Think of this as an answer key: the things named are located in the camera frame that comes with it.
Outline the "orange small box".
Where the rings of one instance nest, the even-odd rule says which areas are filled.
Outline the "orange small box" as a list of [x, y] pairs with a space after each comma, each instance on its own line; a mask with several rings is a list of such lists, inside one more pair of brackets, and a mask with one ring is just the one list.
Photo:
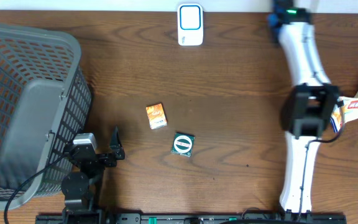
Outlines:
[[150, 105], [145, 109], [151, 129], [158, 129], [167, 125], [163, 104], [158, 103], [155, 105]]

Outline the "green white small box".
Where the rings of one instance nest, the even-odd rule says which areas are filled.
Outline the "green white small box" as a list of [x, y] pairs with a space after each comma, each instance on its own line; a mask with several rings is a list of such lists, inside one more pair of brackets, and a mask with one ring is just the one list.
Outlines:
[[195, 137], [193, 135], [176, 132], [170, 152], [180, 156], [191, 157], [194, 144]]

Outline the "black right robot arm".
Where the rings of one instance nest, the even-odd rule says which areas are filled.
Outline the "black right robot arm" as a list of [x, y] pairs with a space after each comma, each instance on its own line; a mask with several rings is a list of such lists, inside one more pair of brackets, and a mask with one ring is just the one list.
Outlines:
[[309, 10], [295, 6], [293, 1], [273, 0], [268, 25], [285, 54], [292, 85], [280, 112], [287, 143], [280, 205], [284, 211], [302, 216], [312, 210], [315, 159], [337, 105], [339, 88], [322, 66]]

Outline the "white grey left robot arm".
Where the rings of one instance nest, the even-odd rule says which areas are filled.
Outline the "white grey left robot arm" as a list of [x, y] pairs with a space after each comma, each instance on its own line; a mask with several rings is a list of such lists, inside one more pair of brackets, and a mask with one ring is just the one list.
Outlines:
[[103, 175], [108, 167], [117, 166], [125, 159], [123, 145], [115, 127], [109, 142], [109, 152], [97, 153], [93, 133], [77, 134], [68, 143], [63, 155], [78, 171], [72, 171], [62, 180], [61, 190], [65, 196], [62, 222], [65, 224], [109, 223], [114, 217], [99, 206]]

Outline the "white barcode scanner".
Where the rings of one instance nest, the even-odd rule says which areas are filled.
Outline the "white barcode scanner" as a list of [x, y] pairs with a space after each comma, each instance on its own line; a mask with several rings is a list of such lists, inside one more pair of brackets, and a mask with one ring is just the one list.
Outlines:
[[178, 44], [198, 46], [203, 43], [203, 8], [197, 3], [181, 4], [177, 9]]

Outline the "dark grey plastic basket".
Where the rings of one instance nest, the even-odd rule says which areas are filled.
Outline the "dark grey plastic basket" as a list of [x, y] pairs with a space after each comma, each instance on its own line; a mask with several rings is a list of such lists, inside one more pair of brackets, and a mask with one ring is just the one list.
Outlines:
[[0, 24], [0, 210], [55, 195], [84, 129], [91, 92], [78, 41], [64, 32]]

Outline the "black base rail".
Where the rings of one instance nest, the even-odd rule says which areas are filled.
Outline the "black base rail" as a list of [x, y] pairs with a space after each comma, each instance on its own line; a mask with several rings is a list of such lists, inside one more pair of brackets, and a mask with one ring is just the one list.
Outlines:
[[219, 224], [219, 223], [310, 223], [346, 224], [345, 215], [327, 213], [297, 214], [265, 213], [250, 211], [243, 215], [141, 215], [139, 213], [120, 213], [105, 216], [97, 215], [38, 215], [36, 224], [59, 223], [105, 223], [105, 224]]

